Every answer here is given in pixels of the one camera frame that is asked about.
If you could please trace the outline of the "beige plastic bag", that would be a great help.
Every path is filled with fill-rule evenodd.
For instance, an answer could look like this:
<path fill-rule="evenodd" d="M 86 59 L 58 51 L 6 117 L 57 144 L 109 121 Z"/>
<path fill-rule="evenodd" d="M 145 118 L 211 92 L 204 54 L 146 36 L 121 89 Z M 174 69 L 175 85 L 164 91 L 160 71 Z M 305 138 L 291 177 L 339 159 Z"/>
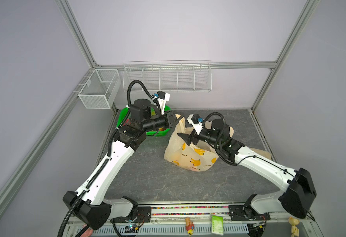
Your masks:
<path fill-rule="evenodd" d="M 229 165 L 235 165 L 237 150 L 242 143 L 232 139 L 233 129 L 226 124 L 219 112 L 210 113 L 203 119 L 203 126 L 197 145 L 185 143 L 177 133 L 191 134 L 193 126 L 186 127 L 187 120 L 183 117 L 176 125 L 164 159 L 174 165 L 196 172 L 210 169 L 218 159 Z"/>

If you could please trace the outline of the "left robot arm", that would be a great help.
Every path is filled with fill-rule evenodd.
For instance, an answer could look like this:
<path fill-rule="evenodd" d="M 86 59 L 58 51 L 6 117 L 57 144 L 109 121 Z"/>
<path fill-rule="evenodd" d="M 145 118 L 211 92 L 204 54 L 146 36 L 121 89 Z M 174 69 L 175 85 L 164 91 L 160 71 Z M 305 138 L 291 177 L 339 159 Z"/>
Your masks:
<path fill-rule="evenodd" d="M 121 167 L 147 138 L 147 133 L 173 128 L 181 118 L 165 110 L 166 102 L 170 99 L 169 93 L 158 91 L 151 94 L 139 80 L 129 84 L 126 97 L 128 112 L 110 135 L 107 154 L 76 191 L 68 191 L 63 197 L 69 210 L 58 230 L 59 237 L 63 236 L 72 215 L 86 224 L 78 236 L 88 229 L 100 229 L 108 220 L 137 219 L 136 201 L 123 197 L 105 202 L 105 194 Z"/>

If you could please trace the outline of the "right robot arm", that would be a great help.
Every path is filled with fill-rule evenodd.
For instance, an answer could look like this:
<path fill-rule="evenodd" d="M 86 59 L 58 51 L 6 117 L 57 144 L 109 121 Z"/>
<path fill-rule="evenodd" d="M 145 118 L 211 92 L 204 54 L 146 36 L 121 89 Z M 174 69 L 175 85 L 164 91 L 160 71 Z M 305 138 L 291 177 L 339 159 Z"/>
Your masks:
<path fill-rule="evenodd" d="M 279 188 L 277 192 L 266 195 L 252 194 L 244 203 L 240 217 L 254 220 L 271 212 L 287 212 L 300 219 L 310 216 L 309 211 L 317 193 L 308 170 L 295 170 L 258 155 L 244 143 L 232 138 L 230 126 L 218 112 L 206 118 L 198 114 L 190 115 L 187 121 L 193 126 L 193 131 L 178 134 L 187 145 L 205 142 L 214 148 L 225 163 L 246 167 Z"/>

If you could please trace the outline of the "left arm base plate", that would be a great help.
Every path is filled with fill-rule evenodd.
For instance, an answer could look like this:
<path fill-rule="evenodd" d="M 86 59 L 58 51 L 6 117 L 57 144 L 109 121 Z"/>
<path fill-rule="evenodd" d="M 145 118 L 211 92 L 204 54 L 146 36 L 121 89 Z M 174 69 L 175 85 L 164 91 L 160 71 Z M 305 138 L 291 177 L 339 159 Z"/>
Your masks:
<path fill-rule="evenodd" d="M 116 217 L 115 223 L 149 223 L 152 216 L 151 206 L 139 206 L 127 217 Z"/>

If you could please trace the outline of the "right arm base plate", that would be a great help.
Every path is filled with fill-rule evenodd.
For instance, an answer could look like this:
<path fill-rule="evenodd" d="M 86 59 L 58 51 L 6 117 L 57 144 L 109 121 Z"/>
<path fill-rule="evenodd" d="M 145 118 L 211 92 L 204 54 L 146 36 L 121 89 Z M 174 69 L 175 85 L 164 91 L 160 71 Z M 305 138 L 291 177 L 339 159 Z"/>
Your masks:
<path fill-rule="evenodd" d="M 229 205 L 229 216 L 232 221 L 268 221 L 269 213 L 259 214 L 250 207 L 241 204 Z"/>

